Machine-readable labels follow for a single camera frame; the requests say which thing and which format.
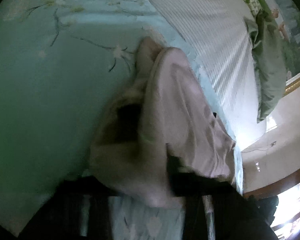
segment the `gold picture frame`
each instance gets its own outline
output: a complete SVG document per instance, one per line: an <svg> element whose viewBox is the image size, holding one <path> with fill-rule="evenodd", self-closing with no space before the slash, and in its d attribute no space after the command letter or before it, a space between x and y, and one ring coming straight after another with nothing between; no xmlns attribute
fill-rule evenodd
<svg viewBox="0 0 300 240"><path fill-rule="evenodd" d="M291 79L292 82L289 82L289 80L287 81L287 86L286 86L283 96L288 95L289 93L293 92L298 87L300 87L300 77L297 77L297 76L293 77Z"/></svg>

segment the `white flower print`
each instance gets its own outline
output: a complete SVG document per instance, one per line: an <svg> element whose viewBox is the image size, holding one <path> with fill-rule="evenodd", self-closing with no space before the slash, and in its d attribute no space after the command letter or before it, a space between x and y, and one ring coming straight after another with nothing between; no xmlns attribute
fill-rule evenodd
<svg viewBox="0 0 300 240"><path fill-rule="evenodd" d="M29 7L28 0L14 0L12 3L8 5L7 14L4 15L3 20L10 21L16 17L21 16L28 7Z"/></svg>
<svg viewBox="0 0 300 240"><path fill-rule="evenodd" d="M126 58L130 59L130 54L125 51L126 49L122 49L120 45L117 45L113 50L114 58Z"/></svg>

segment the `wall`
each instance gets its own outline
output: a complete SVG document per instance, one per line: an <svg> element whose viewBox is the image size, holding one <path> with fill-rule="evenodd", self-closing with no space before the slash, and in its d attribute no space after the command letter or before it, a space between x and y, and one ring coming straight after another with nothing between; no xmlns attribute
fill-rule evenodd
<svg viewBox="0 0 300 240"><path fill-rule="evenodd" d="M271 115L278 127L242 152L245 192L265 187L300 169L300 88L282 98Z"/></svg>

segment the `floral bedspread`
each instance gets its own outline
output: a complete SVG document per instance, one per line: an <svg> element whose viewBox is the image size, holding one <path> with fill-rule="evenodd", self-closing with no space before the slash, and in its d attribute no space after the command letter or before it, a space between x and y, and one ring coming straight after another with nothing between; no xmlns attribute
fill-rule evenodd
<svg viewBox="0 0 300 240"><path fill-rule="evenodd" d="M134 52L146 36L188 55L211 109L231 134L209 79L202 71L199 74L196 54L148 0L0 4L3 227L18 235L43 204L42 196L86 168L102 112L133 79ZM240 172L240 152L235 158ZM111 208L115 240L182 235L181 210L151 209L129 197L113 199Z"/></svg>

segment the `window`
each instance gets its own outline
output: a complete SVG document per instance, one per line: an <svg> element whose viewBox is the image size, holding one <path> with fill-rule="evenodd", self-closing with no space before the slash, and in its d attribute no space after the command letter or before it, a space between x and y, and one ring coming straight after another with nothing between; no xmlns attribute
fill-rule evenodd
<svg viewBox="0 0 300 240"><path fill-rule="evenodd" d="M300 217L293 220L300 213L300 183L282 192L278 197L279 204L271 227L278 228L275 233L279 239L287 239L300 220Z"/></svg>

